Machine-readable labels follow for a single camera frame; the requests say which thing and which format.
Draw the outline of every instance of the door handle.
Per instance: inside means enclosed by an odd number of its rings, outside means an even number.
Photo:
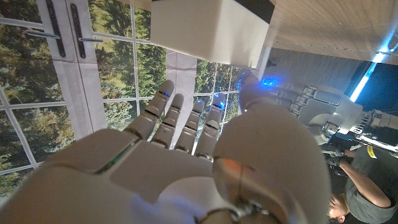
[[[25,33],[27,35],[33,35],[35,37],[46,37],[46,38],[52,38],[52,39],[57,39],[57,40],[61,39],[61,37],[58,35],[40,32],[40,31],[36,31],[36,30],[26,30]]]
[[[92,38],[84,38],[83,34],[81,33],[81,26],[80,26],[80,19],[79,13],[77,11],[76,4],[70,4],[70,9],[72,12],[72,19],[73,19],[73,26],[75,27],[76,39],[77,39],[77,47],[79,49],[79,54],[81,58],[86,58],[86,50],[84,42],[95,42],[95,43],[102,43],[103,40],[99,39],[92,39]]]
[[[94,42],[94,43],[102,43],[102,42],[104,42],[101,39],[82,38],[82,37],[80,37],[78,40],[81,41],[81,42]]]
[[[45,37],[45,38],[55,39],[57,41],[58,53],[60,54],[61,57],[65,57],[66,56],[65,48],[63,47],[61,32],[60,32],[60,28],[58,26],[57,17],[55,15],[54,5],[52,4],[51,0],[46,0],[46,4],[47,4],[47,10],[49,11],[52,30],[53,30],[54,34],[49,34],[49,33],[40,32],[40,31],[36,31],[36,30],[26,30],[25,33],[27,35],[33,35],[36,37]]]

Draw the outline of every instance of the glass door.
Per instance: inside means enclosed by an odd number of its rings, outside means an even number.
[[[65,2],[0,0],[0,203],[94,128]]]
[[[86,58],[79,60],[98,67],[90,70],[90,75],[98,79],[95,82],[100,86],[106,126],[123,129],[145,108],[166,77],[166,49],[149,41],[150,12],[135,7],[130,0],[67,3],[75,4],[79,15],[83,15],[83,36],[102,40],[85,42]],[[89,72],[82,74],[84,79]]]

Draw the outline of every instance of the wooden ceiling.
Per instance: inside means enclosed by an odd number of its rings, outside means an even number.
[[[398,34],[395,0],[272,0],[274,14],[264,45],[398,65],[398,50],[383,47]]]

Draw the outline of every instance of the yellow label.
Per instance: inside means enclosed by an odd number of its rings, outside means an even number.
[[[377,159],[377,157],[374,155],[373,147],[372,147],[372,146],[368,146],[368,154],[369,154],[369,156],[372,157],[373,159]]]

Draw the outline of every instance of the person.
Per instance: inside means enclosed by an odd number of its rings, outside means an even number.
[[[328,215],[340,223],[352,214],[359,221],[378,224],[389,221],[397,210],[398,159],[387,151],[362,146],[327,163],[340,167],[348,176],[345,193],[332,194]],[[353,157],[350,164],[348,157]]]

